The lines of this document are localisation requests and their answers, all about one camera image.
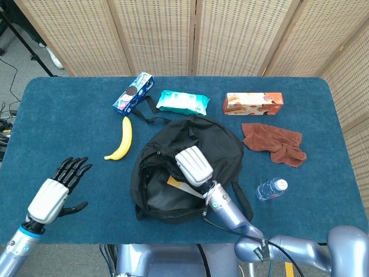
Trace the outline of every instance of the water bottle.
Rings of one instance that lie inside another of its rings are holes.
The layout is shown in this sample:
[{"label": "water bottle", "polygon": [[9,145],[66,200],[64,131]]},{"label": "water bottle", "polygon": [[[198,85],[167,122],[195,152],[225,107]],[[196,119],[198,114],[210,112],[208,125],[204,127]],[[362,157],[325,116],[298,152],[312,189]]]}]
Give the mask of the water bottle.
[{"label": "water bottle", "polygon": [[265,201],[282,195],[287,187],[288,184],[286,180],[276,177],[258,186],[255,190],[255,194],[259,200]]}]

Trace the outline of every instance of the teal wet wipes package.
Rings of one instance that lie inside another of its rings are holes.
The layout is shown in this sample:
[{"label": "teal wet wipes package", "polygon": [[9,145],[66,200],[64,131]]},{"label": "teal wet wipes package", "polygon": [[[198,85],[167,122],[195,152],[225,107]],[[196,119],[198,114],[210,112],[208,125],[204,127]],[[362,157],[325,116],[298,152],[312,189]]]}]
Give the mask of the teal wet wipes package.
[{"label": "teal wet wipes package", "polygon": [[209,100],[205,95],[165,90],[161,92],[156,107],[161,111],[172,111],[179,114],[206,115]]}]

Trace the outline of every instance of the brown cloth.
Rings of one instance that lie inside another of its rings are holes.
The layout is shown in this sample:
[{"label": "brown cloth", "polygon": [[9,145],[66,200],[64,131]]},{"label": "brown cloth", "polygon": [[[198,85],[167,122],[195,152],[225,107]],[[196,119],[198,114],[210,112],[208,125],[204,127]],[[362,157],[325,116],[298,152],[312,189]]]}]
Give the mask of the brown cloth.
[{"label": "brown cloth", "polygon": [[299,167],[306,154],[299,148],[302,134],[260,123],[243,123],[243,143],[254,151],[270,151],[273,163]]}]

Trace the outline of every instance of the blue table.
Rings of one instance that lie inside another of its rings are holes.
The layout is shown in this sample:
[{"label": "blue table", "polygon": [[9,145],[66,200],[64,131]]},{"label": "blue table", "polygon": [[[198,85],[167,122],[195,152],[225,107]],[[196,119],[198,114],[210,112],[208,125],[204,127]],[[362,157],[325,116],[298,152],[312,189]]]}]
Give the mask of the blue table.
[{"label": "blue table", "polygon": [[[132,80],[37,78],[28,84],[0,169],[0,243],[13,235],[40,185],[69,156],[88,156],[93,167],[67,204],[88,200],[89,205],[79,214],[47,226],[44,243],[222,243],[238,239],[201,219],[180,225],[136,219],[130,173],[141,149],[164,122],[147,125],[130,115],[130,152],[119,161],[103,159],[121,141],[122,116],[112,104]],[[240,185],[254,210],[252,223],[266,237],[283,234],[324,242],[329,229],[339,224],[367,231],[367,218],[325,81],[295,77],[156,77],[149,94],[157,101],[164,89],[210,97],[208,116],[223,123],[240,140],[242,122],[271,124],[303,134],[301,149],[307,161],[298,169],[272,163],[268,152],[244,148]],[[285,105],[275,116],[223,115],[225,93],[247,91],[280,91]],[[138,109],[151,116],[146,103]],[[163,114],[170,119],[184,116]],[[289,182],[287,192],[272,201],[258,201],[254,189],[276,176]],[[228,191],[235,198],[232,189]]]}]

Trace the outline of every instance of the banana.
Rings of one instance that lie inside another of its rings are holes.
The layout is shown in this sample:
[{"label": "banana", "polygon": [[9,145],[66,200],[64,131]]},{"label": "banana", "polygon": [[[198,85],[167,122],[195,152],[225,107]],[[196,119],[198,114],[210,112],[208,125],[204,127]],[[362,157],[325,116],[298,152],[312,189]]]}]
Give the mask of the banana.
[{"label": "banana", "polygon": [[120,146],[113,154],[105,156],[105,160],[119,160],[128,153],[132,144],[132,124],[128,117],[124,117],[122,121],[122,132],[122,142]]}]

